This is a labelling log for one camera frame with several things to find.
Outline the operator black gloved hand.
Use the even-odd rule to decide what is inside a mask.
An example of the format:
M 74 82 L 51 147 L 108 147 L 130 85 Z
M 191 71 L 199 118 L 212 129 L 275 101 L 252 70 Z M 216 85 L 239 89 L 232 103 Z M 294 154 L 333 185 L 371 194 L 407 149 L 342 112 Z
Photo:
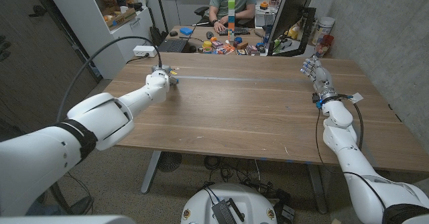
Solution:
M 1 34 L 0 35 L 0 61 L 4 61 L 7 59 L 11 52 L 7 49 L 11 46 L 11 42 L 6 40 L 6 36 Z

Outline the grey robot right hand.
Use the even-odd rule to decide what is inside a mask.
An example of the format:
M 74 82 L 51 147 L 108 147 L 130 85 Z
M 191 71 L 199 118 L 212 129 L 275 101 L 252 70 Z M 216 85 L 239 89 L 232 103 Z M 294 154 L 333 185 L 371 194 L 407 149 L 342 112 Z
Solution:
M 314 90 L 321 99 L 337 95 L 330 72 L 321 65 L 317 57 L 306 58 L 300 72 L 312 81 Z

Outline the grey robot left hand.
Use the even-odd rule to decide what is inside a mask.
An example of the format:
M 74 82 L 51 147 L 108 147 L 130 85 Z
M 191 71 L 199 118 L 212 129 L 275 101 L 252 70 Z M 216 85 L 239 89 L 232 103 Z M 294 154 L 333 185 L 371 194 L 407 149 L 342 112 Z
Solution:
M 162 65 L 162 66 L 155 65 L 155 66 L 152 66 L 151 71 L 152 71 L 152 73 L 157 72 L 157 71 L 162 71 L 163 75 L 168 76 L 170 85 L 176 85 L 176 84 L 178 84 L 178 79 L 174 77 L 174 75 L 176 73 L 168 65 Z

